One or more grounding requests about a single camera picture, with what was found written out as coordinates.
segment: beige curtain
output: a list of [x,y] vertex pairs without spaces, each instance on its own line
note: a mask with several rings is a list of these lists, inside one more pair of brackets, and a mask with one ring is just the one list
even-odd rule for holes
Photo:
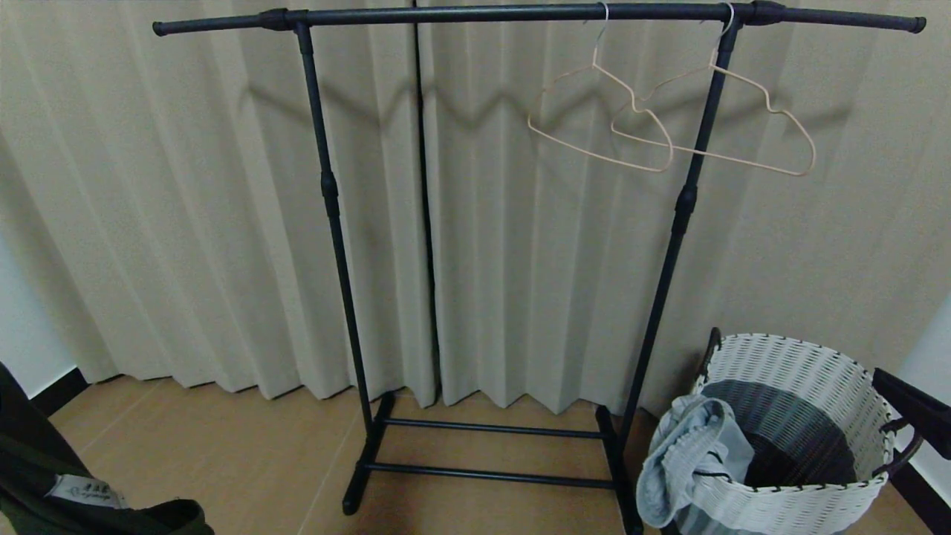
[[[951,289],[945,4],[803,4],[926,15],[928,28],[740,33],[733,69],[802,119],[818,164],[794,178],[706,162],[642,398],[653,411],[684,387],[713,326],[804,338],[897,371]],[[650,174],[525,126],[544,84],[591,61],[600,30],[596,22],[422,27],[448,403],[474,390],[500,405],[529,393],[555,411],[577,398],[616,411],[626,399],[689,158]],[[705,65],[720,30],[611,22],[601,63],[646,91]],[[681,145],[694,142],[708,81],[695,75],[650,100]],[[610,136],[623,102],[606,77],[581,75],[545,96],[541,124],[609,156],[662,163],[661,150]],[[761,102],[728,81],[711,150],[803,168],[805,142]],[[623,125],[660,139],[648,121]]]
[[[398,5],[362,2],[355,7]],[[352,2],[295,3],[329,9]],[[733,68],[812,132],[791,178],[708,161],[650,366],[662,411],[708,330],[767,331],[897,370],[951,289],[949,16],[942,3],[809,1],[926,15],[921,35],[781,25],[740,34]],[[90,380],[352,383],[300,58],[289,34],[159,39],[156,19],[255,3],[5,3],[3,231]],[[590,61],[600,23],[420,27],[440,380],[453,403],[528,393],[619,410],[687,170],[636,172],[529,133],[542,85]],[[703,65],[719,25],[611,22],[602,63],[639,90]],[[408,27],[313,30],[372,394],[436,392]],[[691,145],[707,75],[651,99]],[[540,122],[634,162],[593,75]],[[648,123],[624,128],[656,138]],[[791,168],[805,145],[728,82],[711,149]]]
[[[357,7],[402,5],[364,2]],[[291,8],[353,7],[340,1]],[[353,383],[294,36],[261,3],[5,2],[4,232],[90,381]],[[411,29],[314,30],[371,393],[435,399]]]

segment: black metal garment rack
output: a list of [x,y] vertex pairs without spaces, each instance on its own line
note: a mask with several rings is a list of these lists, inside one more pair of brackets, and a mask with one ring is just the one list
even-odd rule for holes
[[[457,476],[500,481],[537,483],[547,485],[584,486],[612,489],[624,519],[626,533],[641,533],[643,526],[637,515],[633,489],[628,472],[624,466],[624,447],[631,433],[634,411],[640,397],[641,387],[647,373],[650,354],[660,327],[661,314],[667,301],[670,281],[680,253],[684,235],[687,232],[690,216],[697,202],[697,182],[704,163],[702,154],[694,154],[690,160],[687,181],[684,184],[674,206],[673,227],[670,231],[670,243],[661,268],[660,280],[650,310],[644,341],[631,383],[631,392],[621,427],[615,432],[611,424],[608,409],[600,406],[595,412],[598,431],[572,431],[565,429],[547,429],[536,427],[482,426],[464,423],[431,422],[406,420],[391,417],[395,401],[393,392],[383,394],[376,417],[370,407],[367,393],[366,376],[363,370],[363,358],[360,352],[357,318],[354,314],[353,293],[347,271],[346,251],[343,247],[343,234],[340,227],[340,203],[338,201],[337,179],[331,170],[330,151],[327,146],[327,132],[324,129],[323,111],[320,104],[320,89],[317,81],[317,69],[314,65],[314,47],[311,41],[312,26],[344,26],[369,24],[424,24],[459,22],[508,22],[508,21],[557,21],[557,20],[599,20],[605,17],[605,6],[601,4],[573,5],[536,5],[536,6],[470,6],[442,8],[394,8],[375,10],[268,10],[255,15],[222,17],[212,19],[188,20],[179,22],[156,22],[152,25],[157,35],[170,33],[188,33],[209,30],[230,30],[241,28],[264,28],[275,31],[293,31],[298,38],[303,59],[304,77],[310,98],[310,110],[314,121],[314,134],[317,137],[317,149],[320,158],[320,189],[323,194],[330,230],[333,235],[334,253],[337,258],[337,271],[340,277],[340,290],[343,295],[343,309],[346,316],[350,346],[353,350],[354,369],[357,375],[360,408],[363,424],[366,428],[366,443],[354,469],[353,478],[343,497],[343,512],[354,514],[359,508],[360,499],[373,471],[403,472],[411,474],[431,474]],[[720,38],[719,54],[716,65],[726,69],[736,43],[736,37],[743,26],[765,26],[784,22],[826,24],[835,26],[853,26],[886,30],[904,30],[918,33],[924,29],[923,17],[901,17],[872,13],[857,13],[833,10],[800,10],[787,8],[775,2],[754,1],[748,4],[610,4],[611,20],[718,20],[725,24],[724,34]],[[716,118],[723,92],[724,75],[712,74],[707,102],[704,106],[700,130],[694,147],[706,150],[713,121]],[[398,465],[377,462],[377,452],[388,426],[440,427],[449,429],[490,431],[500,433],[519,433],[571,437],[601,441],[604,446],[611,471],[609,480],[580,479],[570,477],[542,476],[535,474],[493,472],[485,470],[467,470],[461,468],[442,468],[433,466]]]

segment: dark fabric bag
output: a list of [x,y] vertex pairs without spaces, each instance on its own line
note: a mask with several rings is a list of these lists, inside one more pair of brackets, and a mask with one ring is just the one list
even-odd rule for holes
[[0,364],[0,512],[18,535],[214,534],[192,500],[136,510],[48,496],[63,475],[94,479]]

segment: rack base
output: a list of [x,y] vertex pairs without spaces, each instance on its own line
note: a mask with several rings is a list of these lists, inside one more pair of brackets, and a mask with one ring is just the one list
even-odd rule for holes
[[[633,486],[624,466],[623,455],[617,451],[617,434],[611,422],[611,414],[604,406],[599,406],[594,412],[597,421],[597,431],[572,431],[567,429],[550,429],[544,427],[513,427],[513,426],[485,426],[478,424],[464,424],[457,422],[435,422],[429,420],[405,420],[391,418],[396,396],[393,392],[386,392],[380,398],[377,415],[373,419],[370,433],[366,437],[363,451],[360,454],[354,474],[350,478],[350,485],[343,495],[343,514],[352,515],[359,509],[363,492],[370,482],[370,473],[399,472],[405,474],[421,474],[436,476],[452,476],[474,479],[488,479],[517,483],[535,483],[541,485],[581,486],[587,488],[604,488],[613,490],[617,504],[621,509],[621,518],[624,522],[624,532],[628,535],[641,534],[644,525],[637,514],[634,503]],[[494,433],[529,434],[555,437],[569,437],[578,439],[600,440],[604,447],[608,468],[611,472],[609,480],[581,479],[561,476],[543,476],[537,474],[522,474],[512,472],[492,472],[486,470],[467,470],[462,468],[441,468],[435,466],[400,465],[394,463],[378,463],[377,453],[383,442],[383,435],[388,426],[435,427],[443,429],[457,429],[469,431],[483,431]]]

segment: wicker basket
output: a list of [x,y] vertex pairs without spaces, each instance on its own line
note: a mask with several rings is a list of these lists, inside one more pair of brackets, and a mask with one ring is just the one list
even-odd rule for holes
[[665,532],[827,535],[854,524],[888,480],[877,470],[895,441],[871,375],[809,342],[714,333],[693,392],[732,406],[756,457],[745,485],[697,476],[693,504]]

